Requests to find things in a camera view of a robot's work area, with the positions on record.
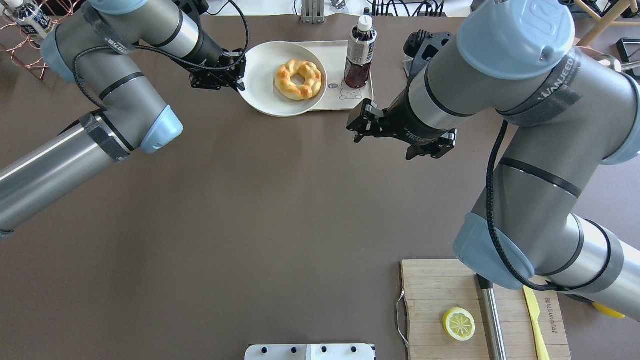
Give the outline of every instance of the plastic bottle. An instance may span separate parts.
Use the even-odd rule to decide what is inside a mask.
[[[344,82],[348,87],[362,88],[369,81],[373,46],[378,36],[372,24],[371,16],[362,15],[349,34],[347,64],[344,67]]]
[[[37,47],[53,29],[53,22],[31,0],[4,0],[4,14],[20,26]]]

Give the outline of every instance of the copper wire basket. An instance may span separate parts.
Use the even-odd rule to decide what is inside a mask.
[[[57,25],[73,14],[74,8],[80,2],[80,0],[43,0],[38,1],[38,4],[43,10],[46,8],[48,13],[60,14],[59,16],[51,16],[51,21]],[[4,14],[2,6],[0,9],[3,14],[0,20],[0,53],[6,52],[16,66],[24,68],[38,80],[42,80],[49,67],[40,56],[40,50],[20,30],[18,24]]]

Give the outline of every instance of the bread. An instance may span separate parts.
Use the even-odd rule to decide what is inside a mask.
[[[305,83],[296,85],[291,81],[293,75],[305,78]],[[280,93],[292,100],[309,100],[322,88],[322,74],[316,65],[309,61],[291,59],[281,65],[274,83]]]

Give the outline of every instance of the cutting board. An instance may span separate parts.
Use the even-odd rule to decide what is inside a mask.
[[[402,278],[408,318],[409,359],[490,360],[475,273],[457,259],[405,259]],[[533,279],[542,284],[541,279]],[[495,286],[495,298],[508,359],[537,360],[529,311],[522,291]],[[553,291],[535,291],[538,323],[551,360],[570,360],[558,298]],[[452,307],[468,310],[476,334],[457,341],[442,327]]]

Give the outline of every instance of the dark red liquid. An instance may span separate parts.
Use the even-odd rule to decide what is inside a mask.
[[[351,61],[349,61],[349,59],[347,59],[347,65],[344,71],[344,82],[350,88],[362,88],[369,81],[370,67],[371,63],[368,63],[366,65],[355,65]]]

